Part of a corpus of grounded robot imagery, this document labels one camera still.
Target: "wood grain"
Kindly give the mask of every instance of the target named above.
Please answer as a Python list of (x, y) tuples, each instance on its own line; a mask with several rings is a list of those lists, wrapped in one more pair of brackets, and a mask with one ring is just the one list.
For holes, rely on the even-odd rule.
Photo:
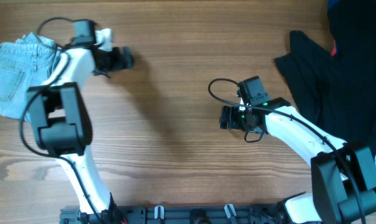
[[(222, 103), (207, 85), (258, 75), (271, 96), (293, 101), (273, 58), (288, 52), (293, 29), (331, 50), (326, 1), (0, 4), (0, 43), (53, 16), (93, 19), (133, 49), (134, 69), (91, 77), (83, 90), (94, 159), (118, 205), (269, 203), (311, 190), (309, 167), (278, 139), (246, 144), (219, 129)], [(71, 25), (44, 34), (65, 44)], [(236, 100), (234, 86), (214, 91)], [(24, 149), (17, 121), (0, 116), (0, 223), (57, 223), (59, 209), (77, 205), (57, 163)]]

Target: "cable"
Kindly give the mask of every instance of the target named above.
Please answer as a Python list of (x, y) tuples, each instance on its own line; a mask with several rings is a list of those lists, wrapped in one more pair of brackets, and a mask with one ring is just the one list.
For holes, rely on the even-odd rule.
[(342, 159), (340, 153), (337, 151), (337, 149), (328, 141), (328, 139), (321, 135), (320, 133), (317, 132), (317, 130), (315, 130), (314, 128), (312, 128), (310, 125), (306, 124), (304, 121), (294, 117), (292, 114), (286, 114), (286, 113), (283, 113), (281, 111), (277, 111), (277, 110), (271, 110), (271, 109), (266, 109), (266, 108), (260, 108), (260, 107), (256, 107), (256, 106), (249, 106), (249, 105), (242, 105), (240, 103), (235, 103), (235, 102), (231, 102), (231, 101), (227, 101), (227, 100), (224, 100), (224, 99), (221, 99), (219, 98), (218, 96), (214, 95), (214, 93), (211, 91), (211, 85), (214, 83), (214, 82), (218, 82), (218, 81), (227, 81), (227, 82), (231, 82), (231, 83), (234, 83), (235, 85), (239, 85), (236, 81), (234, 80), (231, 80), (231, 79), (228, 79), (228, 78), (216, 78), (214, 79), (213, 81), (211, 81), (208, 85), (208, 93), (213, 97), (215, 98), (216, 100), (220, 101), (220, 102), (223, 102), (223, 103), (226, 103), (226, 104), (229, 104), (229, 105), (232, 105), (232, 106), (240, 106), (240, 107), (245, 107), (245, 108), (251, 108), (253, 110), (257, 110), (257, 111), (265, 111), (265, 112), (270, 112), (270, 113), (277, 113), (277, 114), (280, 114), (280, 115), (283, 115), (283, 116), (286, 116), (287, 118), (290, 118), (291, 120), (295, 120), (297, 121), (298, 123), (302, 124), (304, 127), (308, 128), (310, 131), (312, 131), (315, 135), (317, 135), (324, 143), (326, 143), (331, 149), (332, 151), (335, 153), (335, 155), (337, 156), (338, 160), (340, 161), (341, 165), (342, 165), (342, 168), (345, 170), (353, 188), (354, 188), (354, 192), (355, 192), (355, 197), (356, 197), (356, 201), (357, 201), (357, 205), (359, 207), (359, 213), (360, 213), (360, 219), (362, 220), (362, 224), (366, 224), (366, 218), (365, 218), (365, 214), (364, 214), (364, 211), (363, 211), (363, 205), (362, 205), (362, 201), (360, 199), (360, 195), (359, 195), (359, 189), (357, 188), (357, 184), (356, 184), (356, 181), (354, 179), (354, 176), (350, 170), (350, 168), (348, 167), (347, 163)]
[(265, 131), (262, 131), (260, 137), (259, 137), (257, 140), (248, 141), (248, 140), (247, 140), (247, 136), (249, 135), (249, 132), (250, 132), (250, 131), (247, 130), (247, 131), (245, 132), (245, 134), (244, 134), (244, 140), (245, 140), (247, 143), (255, 143), (255, 142), (259, 142), (259, 141), (262, 140), (262, 138), (264, 137), (264, 134), (265, 134)]
[[(50, 21), (54, 21), (54, 20), (59, 20), (59, 19), (60, 19), (60, 20), (66, 20), (66, 21), (69, 21), (69, 22), (73, 22), (73, 20), (68, 19), (68, 18), (65, 18), (65, 17), (54, 17), (54, 18), (51, 18), (51, 19), (47, 19), (46, 21), (44, 21), (43, 23), (41, 23), (41, 25), (40, 25), (39, 28), (37, 29), (37, 35), (40, 35), (41, 29), (42, 29), (42, 27), (43, 27), (46, 23), (48, 23), (48, 22), (50, 22)], [(40, 44), (43, 45), (44, 47), (47, 47), (47, 48), (50, 48), (50, 49), (54, 49), (54, 50), (57, 49), (56, 47), (54, 48), (54, 47), (51, 47), (51, 46), (45, 45), (45, 44), (42, 42), (42, 40), (40, 39), (40, 37), (37, 37), (37, 39), (39, 40)], [(35, 100), (40, 94), (42, 94), (44, 91), (47, 91), (47, 90), (51, 87), (51, 85), (53, 85), (54, 83), (56, 83), (57, 81), (59, 81), (59, 79), (61, 78), (61, 76), (63, 75), (63, 73), (64, 73), (65, 70), (67, 69), (67, 67), (69, 66), (70, 59), (71, 59), (70, 55), (66, 52), (65, 49), (62, 49), (61, 54), (62, 54), (62, 53), (64, 53), (64, 54), (67, 56), (67, 59), (66, 59), (66, 64), (63, 66), (63, 68), (61, 69), (60, 73), (55, 77), (55, 79), (54, 79), (53, 81), (51, 81), (48, 85), (45, 85), (41, 90), (39, 90), (37, 93), (35, 93), (35, 94), (33, 95), (33, 97), (27, 102), (27, 104), (26, 104), (26, 106), (25, 106), (25, 108), (24, 108), (24, 110), (23, 110), (23, 112), (22, 112), (22, 116), (21, 116), (21, 118), (20, 118), (20, 120), (19, 120), (19, 137), (21, 138), (21, 141), (22, 141), (23, 145), (24, 145), (29, 151), (33, 152), (34, 154), (36, 154), (36, 155), (38, 155), (38, 156), (47, 157), (47, 158), (61, 159), (61, 160), (65, 161), (65, 162), (67, 162), (67, 163), (70, 165), (70, 167), (71, 167), (71, 169), (73, 170), (73, 172), (75, 173), (75, 176), (76, 176), (76, 178), (77, 178), (77, 181), (78, 181), (78, 183), (79, 183), (79, 185), (80, 185), (80, 187), (81, 187), (81, 191), (83, 192), (83, 195), (84, 195), (85, 199), (87, 200), (87, 203), (88, 203), (89, 207), (92, 209), (92, 211), (93, 211), (93, 213), (94, 213), (96, 219), (97, 219), (100, 223), (102, 223), (102, 224), (106, 224), (105, 221), (102, 220), (102, 219), (99, 217), (98, 213), (96, 212), (96, 210), (95, 210), (95, 208), (94, 208), (94, 205), (93, 205), (92, 201), (91, 201), (90, 198), (89, 198), (89, 195), (88, 195), (88, 193), (87, 193), (87, 191), (86, 191), (86, 189), (85, 189), (85, 187), (84, 187), (84, 185), (83, 185), (83, 181), (81, 180), (81, 177), (80, 177), (80, 175), (78, 174), (78, 171), (77, 171), (77, 169), (76, 169), (74, 163), (72, 163), (72, 161), (70, 161), (70, 160), (68, 160), (68, 159), (66, 159), (66, 158), (64, 158), (64, 157), (61, 157), (61, 156), (59, 156), (59, 157), (57, 157), (57, 156), (51, 156), (51, 155), (49, 155), (49, 154), (45, 154), (45, 153), (41, 153), (41, 152), (36, 151), (35, 149), (33, 149), (32, 147), (29, 146), (29, 144), (26, 142), (26, 139), (25, 139), (25, 137), (24, 137), (24, 133), (23, 133), (23, 132), (24, 132), (24, 128), (23, 128), (23, 125), (24, 125), (24, 118), (25, 118), (26, 113), (27, 113), (27, 111), (29, 110), (31, 104), (33, 103), (33, 101), (34, 101), (34, 100)]]

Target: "denim jeans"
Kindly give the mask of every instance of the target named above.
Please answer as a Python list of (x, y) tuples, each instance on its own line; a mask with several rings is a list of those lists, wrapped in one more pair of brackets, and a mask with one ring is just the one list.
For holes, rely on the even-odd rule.
[[(51, 47), (43, 46), (37, 38)], [(15, 43), (0, 45), (0, 114), (19, 119), (26, 91), (41, 85), (54, 71), (60, 56), (53, 40), (30, 33)]]

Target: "jeans pocket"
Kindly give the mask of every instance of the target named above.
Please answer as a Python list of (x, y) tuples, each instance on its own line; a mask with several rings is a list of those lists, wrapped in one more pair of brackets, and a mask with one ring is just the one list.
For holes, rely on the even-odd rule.
[(0, 102), (12, 99), (24, 74), (23, 71), (15, 68), (0, 67)]

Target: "black joint housing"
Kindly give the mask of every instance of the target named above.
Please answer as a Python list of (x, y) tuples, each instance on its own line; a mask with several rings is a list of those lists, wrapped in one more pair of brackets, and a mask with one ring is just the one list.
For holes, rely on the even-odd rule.
[(221, 117), (219, 118), (219, 127), (221, 129), (244, 130), (243, 111), (236, 106), (223, 106)]
[(238, 84), (239, 94), (245, 105), (255, 106), (270, 100), (258, 76), (246, 79)]
[[(370, 149), (347, 143), (338, 152), (352, 172), (365, 215), (376, 212), (376, 168)], [(321, 152), (311, 159), (313, 202), (325, 223), (351, 223), (360, 218), (353, 186), (349, 179), (341, 180), (340, 172), (345, 174), (341, 167), (334, 152)]]
[(72, 46), (91, 48), (96, 43), (95, 22), (88, 19), (73, 21), (75, 37)]
[[(43, 88), (46, 86), (30, 87), (27, 100)], [(59, 109), (65, 110), (64, 116), (49, 118), (51, 112)], [(72, 153), (82, 156), (92, 142), (91, 121), (77, 83), (51, 86), (42, 91), (32, 102), (29, 113), (37, 145), (51, 156)]]
[(101, 220), (98, 220), (94, 214), (81, 213), (79, 216), (79, 221), (81, 224), (128, 224), (127, 218), (119, 210), (117, 205), (114, 203), (113, 196), (111, 195), (111, 201), (109, 203), (109, 208), (98, 213)]

